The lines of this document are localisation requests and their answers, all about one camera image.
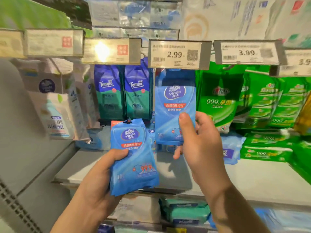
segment store shelf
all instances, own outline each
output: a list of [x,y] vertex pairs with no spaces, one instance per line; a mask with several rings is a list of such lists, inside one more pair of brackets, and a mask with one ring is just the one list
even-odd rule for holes
[[[54,183],[76,188],[103,154],[78,151],[57,173]],[[155,158],[160,186],[148,191],[203,197],[183,157],[174,160],[170,153],[158,153]],[[241,159],[236,165],[226,165],[226,170],[249,201],[311,207],[311,185],[286,163]]]

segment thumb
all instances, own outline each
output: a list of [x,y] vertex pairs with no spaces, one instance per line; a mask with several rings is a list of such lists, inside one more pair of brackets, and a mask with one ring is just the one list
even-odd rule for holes
[[185,142],[191,141],[197,136],[189,114],[181,113],[179,115],[179,126]]
[[127,156],[128,149],[111,149],[108,153],[104,154],[102,158],[96,163],[101,170],[109,169],[116,160],[121,160]]

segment shelf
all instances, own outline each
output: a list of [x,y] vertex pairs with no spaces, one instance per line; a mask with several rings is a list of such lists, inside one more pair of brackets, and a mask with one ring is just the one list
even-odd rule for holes
[[[104,152],[78,151],[57,173],[53,182],[77,188],[103,154]],[[203,198],[183,156],[174,160],[172,154],[161,152],[155,155],[155,159],[160,186],[148,189],[149,193],[156,191]],[[233,184],[249,201],[311,207],[311,185],[286,163],[241,159],[236,165],[226,165],[226,170]]]

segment left hand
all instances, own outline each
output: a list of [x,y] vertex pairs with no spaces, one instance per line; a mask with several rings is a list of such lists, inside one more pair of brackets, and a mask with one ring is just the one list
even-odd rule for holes
[[126,157],[127,153],[127,149],[112,149],[104,154],[84,177],[72,202],[83,204],[84,209],[95,213],[99,221],[106,219],[122,199],[122,196],[115,197],[110,194],[110,168],[116,160]]

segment forearm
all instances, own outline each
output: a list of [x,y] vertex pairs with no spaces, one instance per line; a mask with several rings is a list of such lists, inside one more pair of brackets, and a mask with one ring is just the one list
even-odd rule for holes
[[50,233],[95,233],[99,225],[97,213],[74,197]]
[[229,178],[217,182],[219,188],[216,191],[211,191],[211,187],[204,183],[200,187],[220,233],[270,233]]

